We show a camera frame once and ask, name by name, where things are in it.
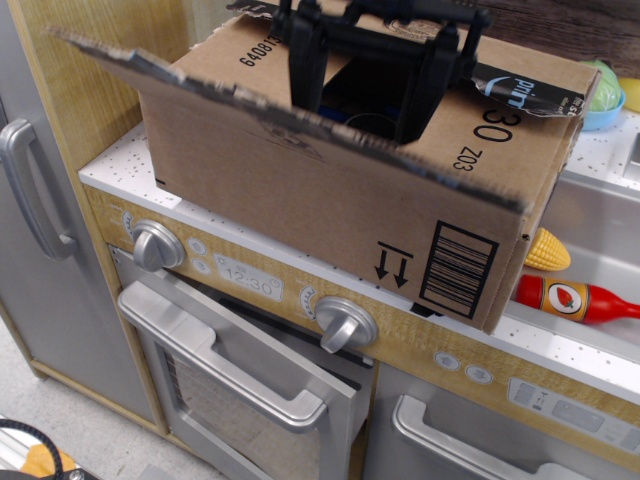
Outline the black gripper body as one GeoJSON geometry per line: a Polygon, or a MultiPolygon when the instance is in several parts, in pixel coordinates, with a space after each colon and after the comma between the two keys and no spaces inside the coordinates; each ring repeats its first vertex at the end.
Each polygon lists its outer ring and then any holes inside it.
{"type": "Polygon", "coordinates": [[[281,1],[273,14],[272,34],[300,57],[317,47],[321,51],[401,61],[414,61],[423,53],[435,51],[470,62],[491,23],[489,12],[474,2],[349,1],[342,14],[327,14],[316,1],[301,1],[297,6],[281,1]],[[435,38],[418,44],[360,27],[358,22],[364,15],[402,25],[433,21],[441,29],[435,38]]]}

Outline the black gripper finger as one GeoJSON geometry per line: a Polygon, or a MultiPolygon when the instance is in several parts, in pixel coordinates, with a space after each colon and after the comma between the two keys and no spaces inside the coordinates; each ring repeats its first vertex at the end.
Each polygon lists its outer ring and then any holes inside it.
{"type": "Polygon", "coordinates": [[[453,22],[425,42],[420,59],[412,67],[394,141],[404,145],[418,140],[450,87],[468,78],[477,63],[480,27],[472,25],[458,49],[459,32],[453,22]]]}
{"type": "Polygon", "coordinates": [[[322,99],[329,48],[321,7],[316,1],[280,1],[273,15],[272,33],[289,49],[291,102],[317,113],[322,99]]]}

